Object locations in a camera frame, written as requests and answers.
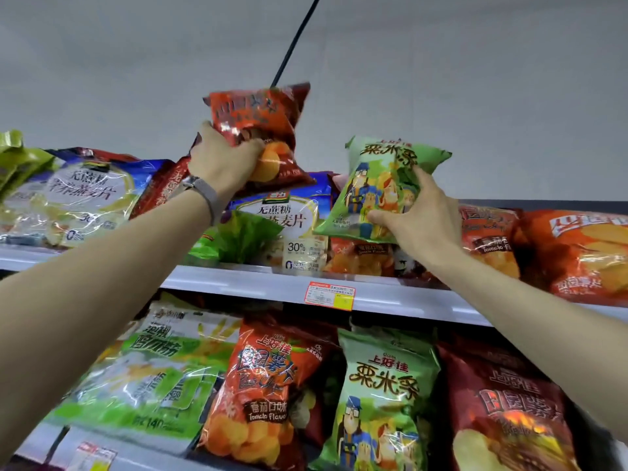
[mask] hand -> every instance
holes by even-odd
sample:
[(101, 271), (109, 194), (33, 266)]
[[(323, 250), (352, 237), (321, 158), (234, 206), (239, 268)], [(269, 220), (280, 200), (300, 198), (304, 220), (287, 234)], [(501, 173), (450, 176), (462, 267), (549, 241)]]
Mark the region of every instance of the hand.
[(208, 121), (203, 122), (199, 133), (201, 141), (192, 148), (188, 169), (227, 202), (251, 176), (264, 142), (253, 139), (232, 147)]
[(428, 270), (442, 264), (451, 254), (461, 253), (462, 218), (458, 200), (438, 188), (432, 175), (412, 167), (421, 191), (408, 213), (371, 210), (369, 221), (388, 228), (397, 243)]

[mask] forearm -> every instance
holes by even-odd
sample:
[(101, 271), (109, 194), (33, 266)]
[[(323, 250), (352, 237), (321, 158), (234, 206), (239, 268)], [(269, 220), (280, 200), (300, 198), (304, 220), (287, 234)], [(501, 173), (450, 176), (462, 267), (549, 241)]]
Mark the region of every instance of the forearm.
[(205, 200), (186, 191), (0, 283), (0, 460), (118, 336), (209, 224)]
[(628, 324), (557, 298), (459, 249), (428, 269), (617, 439), (628, 440)]

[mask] grey wall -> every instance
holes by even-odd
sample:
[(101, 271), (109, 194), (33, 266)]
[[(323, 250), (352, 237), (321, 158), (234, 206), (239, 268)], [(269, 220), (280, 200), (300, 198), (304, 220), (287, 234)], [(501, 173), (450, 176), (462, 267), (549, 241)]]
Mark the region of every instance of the grey wall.
[[(350, 29), (318, 19), (283, 77), (313, 87), (298, 161), (341, 173), (351, 135), (402, 137), (454, 152), (436, 174), (452, 196), (626, 200), (626, 19), (628, 0), (415, 9)], [(203, 95), (271, 81), (289, 39), (260, 38), (78, 67), (31, 54), (27, 75), (0, 84), (0, 128), (32, 146), (177, 159), (210, 114)]]

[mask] ceiling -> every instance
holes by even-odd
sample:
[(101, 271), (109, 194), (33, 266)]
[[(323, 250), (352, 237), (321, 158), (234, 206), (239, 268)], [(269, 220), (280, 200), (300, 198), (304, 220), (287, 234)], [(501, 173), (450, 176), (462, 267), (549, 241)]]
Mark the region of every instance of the ceiling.
[[(321, 0), (304, 36), (575, 0)], [(0, 0), (0, 83), (288, 40), (312, 0)]]

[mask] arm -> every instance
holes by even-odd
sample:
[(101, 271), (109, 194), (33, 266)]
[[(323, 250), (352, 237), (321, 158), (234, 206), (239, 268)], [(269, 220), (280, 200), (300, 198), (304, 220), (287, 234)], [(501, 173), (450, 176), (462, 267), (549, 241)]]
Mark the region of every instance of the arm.
[[(190, 171), (231, 199), (259, 141), (230, 148), (207, 123)], [(0, 282), (0, 462), (137, 314), (208, 228), (205, 199), (185, 191), (110, 234)]]
[(408, 213), (371, 212), (399, 245), (557, 383), (569, 397), (628, 440), (628, 324), (572, 304), (476, 261), (460, 247), (458, 202), (415, 169), (421, 193)]

